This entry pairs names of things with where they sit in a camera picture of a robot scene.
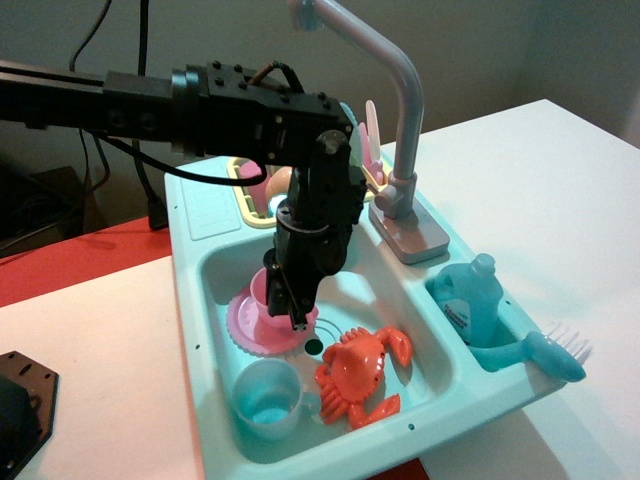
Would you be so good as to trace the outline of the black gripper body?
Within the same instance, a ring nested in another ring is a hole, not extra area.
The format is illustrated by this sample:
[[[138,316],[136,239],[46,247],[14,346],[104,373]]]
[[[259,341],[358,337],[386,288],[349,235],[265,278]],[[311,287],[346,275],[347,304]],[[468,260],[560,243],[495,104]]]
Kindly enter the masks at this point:
[[[277,207],[273,248],[264,255],[269,300],[314,300],[324,278],[338,273],[347,257],[358,209],[329,210],[330,224],[296,220],[288,204]]]

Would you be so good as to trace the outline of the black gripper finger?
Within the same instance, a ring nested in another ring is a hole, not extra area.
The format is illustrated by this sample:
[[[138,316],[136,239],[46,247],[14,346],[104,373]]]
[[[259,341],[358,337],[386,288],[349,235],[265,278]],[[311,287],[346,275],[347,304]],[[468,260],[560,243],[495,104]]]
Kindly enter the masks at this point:
[[[266,266],[267,309],[272,317],[287,315],[294,331],[307,328],[307,315],[315,307],[318,276],[311,271],[287,274],[278,264]]]

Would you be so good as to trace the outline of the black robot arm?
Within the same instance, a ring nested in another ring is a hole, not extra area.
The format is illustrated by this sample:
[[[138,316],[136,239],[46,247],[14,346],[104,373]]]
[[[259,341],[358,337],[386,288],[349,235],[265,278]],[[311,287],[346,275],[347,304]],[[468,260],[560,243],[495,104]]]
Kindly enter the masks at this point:
[[[304,92],[290,69],[284,76],[278,83],[266,71],[218,62],[169,79],[5,62],[1,116],[32,129],[81,129],[124,152],[142,140],[196,157],[245,158],[261,170],[290,168],[274,245],[264,255],[266,301],[270,315],[286,315],[302,330],[320,282],[346,261],[367,185],[351,163],[353,128],[339,102]]]

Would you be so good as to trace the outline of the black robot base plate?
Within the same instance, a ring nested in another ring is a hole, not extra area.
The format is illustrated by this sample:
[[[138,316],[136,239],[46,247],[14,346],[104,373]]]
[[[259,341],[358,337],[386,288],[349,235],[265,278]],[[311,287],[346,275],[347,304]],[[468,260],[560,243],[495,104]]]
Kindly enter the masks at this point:
[[[18,351],[1,355],[1,478],[15,479],[51,437],[59,374]]]

